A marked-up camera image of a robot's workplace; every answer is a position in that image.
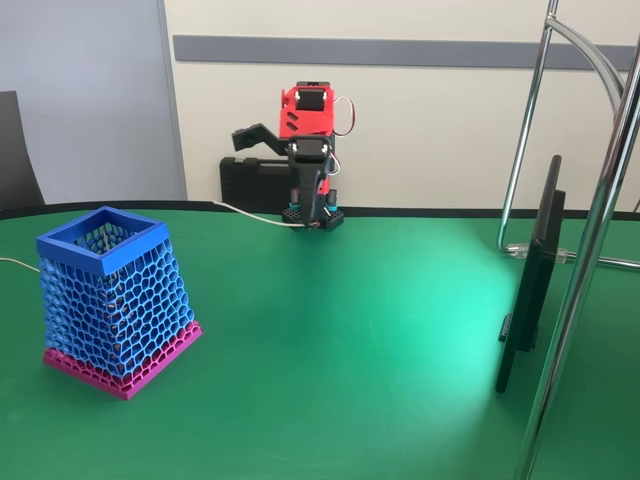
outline white cable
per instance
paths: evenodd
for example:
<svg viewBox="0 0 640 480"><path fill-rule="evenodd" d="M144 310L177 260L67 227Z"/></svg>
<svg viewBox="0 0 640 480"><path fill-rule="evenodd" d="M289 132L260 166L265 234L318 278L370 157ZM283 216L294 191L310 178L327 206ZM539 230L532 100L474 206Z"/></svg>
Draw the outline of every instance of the white cable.
<svg viewBox="0 0 640 480"><path fill-rule="evenodd" d="M347 135L349 135L351 133L351 130L353 130L353 127L356 126L356 107L355 107L355 105L353 104L353 102L351 101L351 99L349 97L338 97L333 101L333 104L335 105L340 100L346 100L347 102L349 102L349 108L351 109L351 128L349 128L347 133L338 133L338 132L335 131L335 129L333 130L333 133L337 137L346 137Z"/></svg>
<svg viewBox="0 0 640 480"><path fill-rule="evenodd" d="M20 260L16 260L15 258L0 257L0 262L17 263L18 265L22 265L23 267L26 267L29 270L33 270L34 272L40 273L40 270L38 270L36 267L32 267L31 265L27 265L26 263L22 263Z"/></svg>
<svg viewBox="0 0 640 480"><path fill-rule="evenodd" d="M333 161L336 164L336 171L330 172L329 175L331 176L337 175L338 173L340 173L340 170L342 169L342 165L340 165L340 160L338 160L338 157L336 157L335 153L331 152L329 155L331 155L331 158L333 158Z"/></svg>
<svg viewBox="0 0 640 480"><path fill-rule="evenodd" d="M270 223L271 225L277 225L279 227L298 227L298 228L305 228L306 227L306 225L304 225L302 223L276 222L275 220L269 220L268 218L259 217L257 215L254 215L253 213L249 213L249 212L245 212L244 210L240 210L239 208L234 207L233 205L229 205L228 203L216 202L215 200L212 200L212 202L213 202L214 205L218 205L219 207L228 208L229 210L233 210L234 212L241 213L243 215L246 215L247 217L251 217L251 218L254 218L256 220L260 220L261 222Z"/></svg>

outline honeycomb mesh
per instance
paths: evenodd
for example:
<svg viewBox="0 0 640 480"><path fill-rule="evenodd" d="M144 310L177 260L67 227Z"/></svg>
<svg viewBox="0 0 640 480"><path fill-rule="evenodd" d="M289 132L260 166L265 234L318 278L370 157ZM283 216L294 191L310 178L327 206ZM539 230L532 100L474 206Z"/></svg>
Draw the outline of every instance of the honeycomb mesh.
<svg viewBox="0 0 640 480"><path fill-rule="evenodd" d="M75 243L104 253L133 234L109 224L97 231ZM133 375L194 318L168 239L110 275L44 257L40 269L47 348L113 377Z"/></svg>
<svg viewBox="0 0 640 480"><path fill-rule="evenodd" d="M102 255L133 235L135 235L135 232L107 222L94 231L76 239L73 243L93 253Z"/></svg>

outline black monitor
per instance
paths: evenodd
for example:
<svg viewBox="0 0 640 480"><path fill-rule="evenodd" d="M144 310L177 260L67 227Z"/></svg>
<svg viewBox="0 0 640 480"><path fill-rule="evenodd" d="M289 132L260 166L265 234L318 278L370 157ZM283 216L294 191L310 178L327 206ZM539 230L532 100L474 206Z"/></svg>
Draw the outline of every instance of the black monitor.
<svg viewBox="0 0 640 480"><path fill-rule="evenodd" d="M551 160L513 312L505 317L500 331L504 350L496 380L498 393L504 393L507 389L516 352L528 352L535 347L538 322L556 262L564 215L565 193L556 190L561 163L562 157L559 155Z"/></svg>

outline black case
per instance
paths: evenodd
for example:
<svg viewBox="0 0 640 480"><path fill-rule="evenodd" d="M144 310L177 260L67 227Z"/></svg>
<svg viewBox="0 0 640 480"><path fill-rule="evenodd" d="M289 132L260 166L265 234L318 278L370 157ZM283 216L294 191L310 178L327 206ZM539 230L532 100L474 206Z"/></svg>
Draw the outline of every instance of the black case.
<svg viewBox="0 0 640 480"><path fill-rule="evenodd" d="M220 162L222 201L254 213L282 214L293 175L286 160L226 157Z"/></svg>

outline gray wall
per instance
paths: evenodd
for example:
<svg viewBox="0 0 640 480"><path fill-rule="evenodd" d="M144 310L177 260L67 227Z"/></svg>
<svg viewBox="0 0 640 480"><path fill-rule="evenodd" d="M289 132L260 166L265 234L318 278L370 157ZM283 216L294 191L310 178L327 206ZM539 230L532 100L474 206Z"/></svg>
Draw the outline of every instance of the gray wall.
<svg viewBox="0 0 640 480"><path fill-rule="evenodd" d="M0 91L47 203L186 198L164 22L156 0L0 0Z"/></svg>

